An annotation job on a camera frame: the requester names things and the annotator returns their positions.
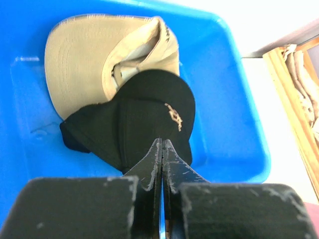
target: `black baseball cap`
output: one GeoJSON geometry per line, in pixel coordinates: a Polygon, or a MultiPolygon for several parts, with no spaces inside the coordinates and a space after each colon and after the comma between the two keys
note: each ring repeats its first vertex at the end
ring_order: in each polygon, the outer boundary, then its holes
{"type": "Polygon", "coordinates": [[[194,96],[179,76],[163,70],[134,75],[107,103],[88,105],[60,125],[64,144],[92,152],[126,173],[156,138],[170,139],[189,165],[195,116],[194,96]]]}

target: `wooden frame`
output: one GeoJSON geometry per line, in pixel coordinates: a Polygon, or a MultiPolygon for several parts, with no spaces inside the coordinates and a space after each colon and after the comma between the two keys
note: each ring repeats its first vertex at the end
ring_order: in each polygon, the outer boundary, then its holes
{"type": "Polygon", "coordinates": [[[282,56],[283,47],[263,55],[296,137],[304,165],[319,199],[319,149],[282,56]]]}

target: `blue tub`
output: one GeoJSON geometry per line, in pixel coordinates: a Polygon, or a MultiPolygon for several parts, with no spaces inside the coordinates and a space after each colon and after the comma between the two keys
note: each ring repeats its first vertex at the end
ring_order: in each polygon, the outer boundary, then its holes
{"type": "Polygon", "coordinates": [[[32,178],[121,176],[95,155],[64,146],[45,82],[51,28],[84,13],[161,16],[178,38],[181,77],[196,99],[192,167],[211,182],[267,178],[270,158],[259,117],[231,33],[218,16],[147,0],[5,1],[0,7],[0,225],[32,178]]]}

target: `black clamp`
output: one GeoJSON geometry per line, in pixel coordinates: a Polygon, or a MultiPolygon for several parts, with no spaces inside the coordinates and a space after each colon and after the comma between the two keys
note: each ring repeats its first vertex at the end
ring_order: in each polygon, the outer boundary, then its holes
{"type": "Polygon", "coordinates": [[[316,239],[293,189],[212,184],[169,140],[156,139],[123,177],[39,178],[18,196],[1,239],[316,239]]]}

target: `gold embroidery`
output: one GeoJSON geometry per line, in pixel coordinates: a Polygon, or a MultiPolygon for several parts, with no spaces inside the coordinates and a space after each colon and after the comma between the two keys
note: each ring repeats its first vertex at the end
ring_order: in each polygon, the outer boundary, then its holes
{"type": "Polygon", "coordinates": [[[179,114],[169,104],[165,103],[165,106],[168,107],[171,119],[178,124],[178,131],[181,132],[181,123],[183,121],[181,120],[179,114]]]}

